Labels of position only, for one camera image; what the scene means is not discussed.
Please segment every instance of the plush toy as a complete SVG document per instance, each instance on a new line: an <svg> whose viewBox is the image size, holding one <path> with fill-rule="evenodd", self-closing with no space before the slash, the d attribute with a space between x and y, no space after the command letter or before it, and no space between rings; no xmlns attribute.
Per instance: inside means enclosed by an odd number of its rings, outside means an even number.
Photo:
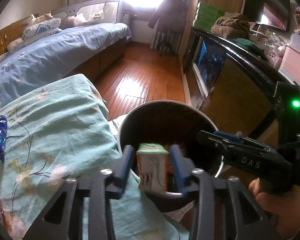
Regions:
<svg viewBox="0 0 300 240"><path fill-rule="evenodd" d="M84 18L83 14L77 16L69 16L61 21L61 29L67 29L72 27L78 27L83 25L90 25L90 23Z"/></svg>
<svg viewBox="0 0 300 240"><path fill-rule="evenodd" d="M29 22L28 22L28 26L35 25L35 24L37 24L37 23L43 22L43 21L45 21L45 20L48 20L48 19L50 19L50 18L53 18L53 16L51 15L51 12L46 13L46 14L44 14L44 15L41 15L41 16L39 16L39 17L37 17L37 18L35 18L34 15L31 14L31 15L30 15L30 20L29 20Z"/></svg>

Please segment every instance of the plastic bag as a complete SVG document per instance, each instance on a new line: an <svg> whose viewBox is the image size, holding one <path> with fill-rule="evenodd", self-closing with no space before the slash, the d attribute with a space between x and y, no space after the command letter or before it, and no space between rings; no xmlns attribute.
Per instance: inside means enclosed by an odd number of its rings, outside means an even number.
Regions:
<svg viewBox="0 0 300 240"><path fill-rule="evenodd" d="M260 49L269 50L270 52L276 54L279 57L283 57L284 52L286 50L285 42L280 37L276 36L274 33L270 35L269 38L258 41L256 45Z"/></svg>

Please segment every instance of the wooden floor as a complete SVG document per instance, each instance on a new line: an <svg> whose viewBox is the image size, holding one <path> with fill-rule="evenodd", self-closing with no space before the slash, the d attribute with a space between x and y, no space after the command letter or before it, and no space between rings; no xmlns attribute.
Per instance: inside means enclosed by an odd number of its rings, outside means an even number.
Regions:
<svg viewBox="0 0 300 240"><path fill-rule="evenodd" d="M108 120L152 100L185 102L178 57L171 53L160 57L147 44L129 43L125 56L93 83L107 101Z"/></svg>

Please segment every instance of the teal floral blanket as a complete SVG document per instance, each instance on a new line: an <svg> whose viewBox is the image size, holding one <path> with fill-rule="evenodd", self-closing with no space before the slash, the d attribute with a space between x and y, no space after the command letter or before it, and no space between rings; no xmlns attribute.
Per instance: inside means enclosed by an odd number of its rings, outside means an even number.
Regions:
<svg viewBox="0 0 300 240"><path fill-rule="evenodd" d="M1 223L14 240L22 239L66 177L92 176L120 157L106 105L82 74L21 96L0 115L9 121L5 161L0 161ZM88 202L83 239L88 239ZM124 197L112 200L111 208L118 240L189 238L138 191L132 176Z"/></svg>

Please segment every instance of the pink box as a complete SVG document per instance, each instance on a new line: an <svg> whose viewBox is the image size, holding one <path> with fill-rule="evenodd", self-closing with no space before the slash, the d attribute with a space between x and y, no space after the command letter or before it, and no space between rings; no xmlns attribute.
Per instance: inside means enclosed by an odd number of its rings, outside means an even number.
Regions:
<svg viewBox="0 0 300 240"><path fill-rule="evenodd" d="M300 86L300 53L287 45L279 70Z"/></svg>
<svg viewBox="0 0 300 240"><path fill-rule="evenodd" d="M278 70L281 62L282 62L282 58L280 58L279 56L277 56L276 54L268 51L265 49L264 54L268 60L268 63L275 69Z"/></svg>

